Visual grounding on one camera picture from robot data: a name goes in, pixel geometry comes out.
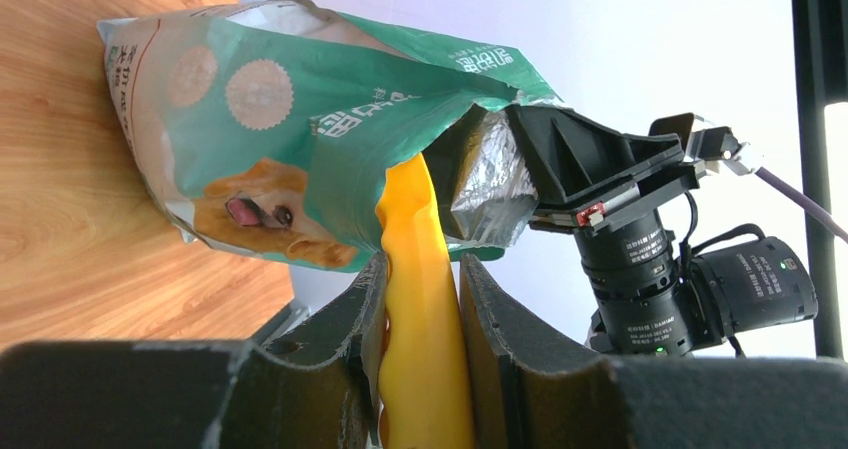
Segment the yellow plastic scoop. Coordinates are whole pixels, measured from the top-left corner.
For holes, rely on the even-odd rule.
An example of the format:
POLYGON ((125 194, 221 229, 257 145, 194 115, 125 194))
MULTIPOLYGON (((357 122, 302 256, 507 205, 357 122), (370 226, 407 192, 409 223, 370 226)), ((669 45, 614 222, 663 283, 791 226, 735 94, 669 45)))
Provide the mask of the yellow plastic scoop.
POLYGON ((389 262, 378 376, 385 448, 472 448, 471 388, 456 286, 423 156, 386 172, 376 214, 389 262))

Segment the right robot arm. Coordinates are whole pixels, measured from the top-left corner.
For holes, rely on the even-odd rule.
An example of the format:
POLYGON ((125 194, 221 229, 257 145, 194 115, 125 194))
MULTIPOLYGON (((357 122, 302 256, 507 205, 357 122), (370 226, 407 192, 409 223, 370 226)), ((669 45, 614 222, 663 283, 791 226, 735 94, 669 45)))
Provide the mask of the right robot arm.
POLYGON ((593 350, 683 356, 817 316, 811 277, 782 240, 748 223, 694 244, 661 221, 661 206, 690 197, 709 164, 738 161, 730 128, 683 113, 640 136, 571 109, 506 115, 539 196, 530 227, 577 243, 597 302, 593 350))

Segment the green pet food bag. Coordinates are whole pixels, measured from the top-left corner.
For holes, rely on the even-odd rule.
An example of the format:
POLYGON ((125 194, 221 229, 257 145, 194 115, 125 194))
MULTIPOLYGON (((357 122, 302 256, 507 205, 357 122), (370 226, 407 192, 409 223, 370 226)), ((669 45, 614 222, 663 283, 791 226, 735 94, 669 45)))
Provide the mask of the green pet food bag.
POLYGON ((111 99, 146 189, 187 240, 356 272, 380 248, 386 171, 461 118, 487 121, 447 157, 469 235, 451 252, 500 257, 535 205, 507 107, 561 98, 517 49, 382 23, 310 0, 103 19, 111 99))

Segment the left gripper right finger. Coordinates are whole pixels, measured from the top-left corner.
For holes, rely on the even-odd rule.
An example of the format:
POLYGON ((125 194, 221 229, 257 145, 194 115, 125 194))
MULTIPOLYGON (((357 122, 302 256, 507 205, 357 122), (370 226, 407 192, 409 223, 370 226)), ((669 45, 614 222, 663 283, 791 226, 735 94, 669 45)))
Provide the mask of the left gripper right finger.
POLYGON ((460 305, 480 448, 843 448, 831 359, 604 356, 512 298, 473 255, 460 305))

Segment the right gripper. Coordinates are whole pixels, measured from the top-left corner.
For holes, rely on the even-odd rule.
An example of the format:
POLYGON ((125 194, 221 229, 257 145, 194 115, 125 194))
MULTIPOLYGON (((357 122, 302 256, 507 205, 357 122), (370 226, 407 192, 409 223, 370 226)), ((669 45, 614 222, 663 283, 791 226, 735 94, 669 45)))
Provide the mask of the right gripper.
POLYGON ((615 233, 703 176, 676 135, 620 134, 570 109, 512 105, 506 115, 539 197, 533 230, 615 233))

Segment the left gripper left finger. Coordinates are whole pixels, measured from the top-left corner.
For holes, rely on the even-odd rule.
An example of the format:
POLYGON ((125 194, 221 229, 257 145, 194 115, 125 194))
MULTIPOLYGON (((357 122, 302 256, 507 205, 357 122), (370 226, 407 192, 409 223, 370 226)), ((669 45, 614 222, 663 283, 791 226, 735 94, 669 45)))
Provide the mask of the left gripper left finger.
POLYGON ((365 448, 378 435, 388 261, 290 331, 37 341, 1 356, 5 448, 365 448))

